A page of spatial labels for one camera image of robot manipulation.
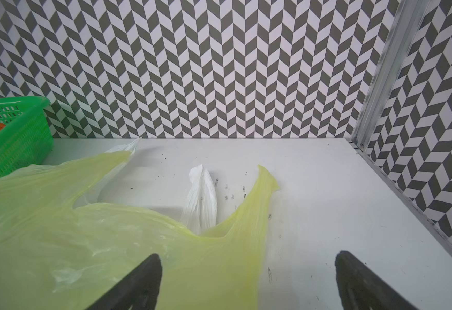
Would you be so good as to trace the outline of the white printed plastic bag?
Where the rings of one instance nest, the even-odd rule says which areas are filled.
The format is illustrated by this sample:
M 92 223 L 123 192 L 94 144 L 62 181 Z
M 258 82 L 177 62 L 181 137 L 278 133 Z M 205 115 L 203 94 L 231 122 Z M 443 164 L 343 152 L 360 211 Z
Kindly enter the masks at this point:
M 203 165 L 193 167 L 189 171 L 189 179 L 191 189 L 180 222 L 199 235 L 216 225 L 218 203 L 215 184 Z

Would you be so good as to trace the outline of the green plastic basket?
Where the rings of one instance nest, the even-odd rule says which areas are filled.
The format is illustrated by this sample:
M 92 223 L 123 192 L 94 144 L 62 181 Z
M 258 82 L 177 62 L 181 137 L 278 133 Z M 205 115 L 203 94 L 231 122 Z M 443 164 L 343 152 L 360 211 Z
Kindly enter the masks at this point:
M 45 97 L 0 98 L 0 178 L 17 169 L 41 164 L 54 139 L 44 115 Z

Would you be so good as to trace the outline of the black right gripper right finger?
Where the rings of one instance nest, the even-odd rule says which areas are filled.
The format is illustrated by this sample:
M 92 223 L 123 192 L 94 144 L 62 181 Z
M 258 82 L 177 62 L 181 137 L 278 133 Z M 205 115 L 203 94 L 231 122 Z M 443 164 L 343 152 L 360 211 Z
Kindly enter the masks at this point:
M 335 268 L 344 309 L 416 308 L 349 251 L 336 256 Z

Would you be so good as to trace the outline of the yellow-green plastic bag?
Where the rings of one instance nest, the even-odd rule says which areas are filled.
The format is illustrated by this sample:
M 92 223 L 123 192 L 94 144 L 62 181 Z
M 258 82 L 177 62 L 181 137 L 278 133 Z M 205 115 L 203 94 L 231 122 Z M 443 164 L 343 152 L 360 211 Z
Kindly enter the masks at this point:
M 275 178 L 259 167 L 246 199 L 197 235 L 143 207 L 76 207 L 128 151 L 0 178 L 0 309 L 86 309 L 151 254 L 163 276 L 158 309 L 256 309 Z

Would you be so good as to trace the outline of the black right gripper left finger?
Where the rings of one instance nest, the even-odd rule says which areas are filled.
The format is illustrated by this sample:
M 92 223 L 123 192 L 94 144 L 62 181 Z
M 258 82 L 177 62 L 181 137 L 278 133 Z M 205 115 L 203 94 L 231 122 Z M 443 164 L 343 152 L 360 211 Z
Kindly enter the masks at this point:
M 151 254 L 87 309 L 155 309 L 162 275 L 160 257 Z

